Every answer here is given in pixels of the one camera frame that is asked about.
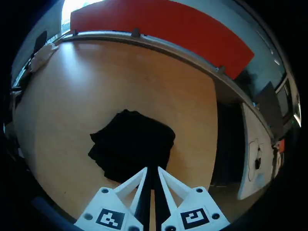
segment screw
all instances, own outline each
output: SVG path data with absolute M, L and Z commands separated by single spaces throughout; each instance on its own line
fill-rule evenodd
M 128 231 L 139 231 L 140 229 L 136 226 L 131 226 L 128 228 Z
M 176 231 L 176 228 L 174 226 L 170 225 L 170 226 L 167 226 L 165 228 L 165 231 Z
M 93 216 L 92 216 L 90 213 L 86 213 L 86 214 L 84 214 L 84 219 L 86 219 L 86 220 L 92 220 L 92 219 L 93 219 Z
M 219 215 L 218 213 L 214 213 L 214 214 L 212 215 L 212 218 L 213 218 L 214 220 L 217 220 L 219 217 L 220 217 L 220 215 Z

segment cable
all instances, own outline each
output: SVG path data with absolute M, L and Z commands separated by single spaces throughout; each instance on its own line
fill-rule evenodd
M 253 141 L 249 142 L 249 144 L 248 144 L 248 180 L 249 180 L 249 182 L 252 181 L 252 179 L 250 179 L 250 177 L 249 177 L 249 173 L 250 173 L 250 166 L 249 166 L 249 165 L 250 165 L 250 144 L 252 144 L 252 143 L 255 142 L 255 141 L 258 141 L 258 153 L 257 153 L 257 158 L 256 158 L 256 160 L 258 159 L 259 154 L 260 154 L 260 157 L 259 157 L 259 158 L 261 159 L 261 157 L 262 157 L 262 150 L 261 150 L 261 148 L 260 148 L 260 145 L 263 144 L 263 143 L 259 144 L 259 138 L 257 137 L 257 138 L 255 138 Z

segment light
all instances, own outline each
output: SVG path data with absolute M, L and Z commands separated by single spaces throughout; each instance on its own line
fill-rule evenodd
M 294 114 L 294 118 L 298 122 L 298 125 L 301 127 L 301 120 L 299 119 L 299 117 L 296 114 Z
M 274 61 L 275 61 L 275 63 L 276 63 L 277 65 L 280 66 L 280 63 L 279 63 L 276 59 L 274 59 Z

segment wall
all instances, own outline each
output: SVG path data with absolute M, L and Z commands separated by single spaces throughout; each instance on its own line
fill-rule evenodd
M 255 96 L 271 81 L 276 87 L 283 76 L 282 61 L 258 23 L 232 0 L 172 0 L 204 12 L 233 31 L 252 50 L 254 57 L 246 69 L 253 76 L 252 95 Z

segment orange partition board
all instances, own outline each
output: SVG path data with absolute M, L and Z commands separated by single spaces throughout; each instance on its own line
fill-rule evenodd
M 104 0 L 71 14 L 71 30 L 117 30 L 140 33 L 172 42 L 225 66 L 235 79 L 254 53 L 231 30 L 201 11 L 169 0 Z

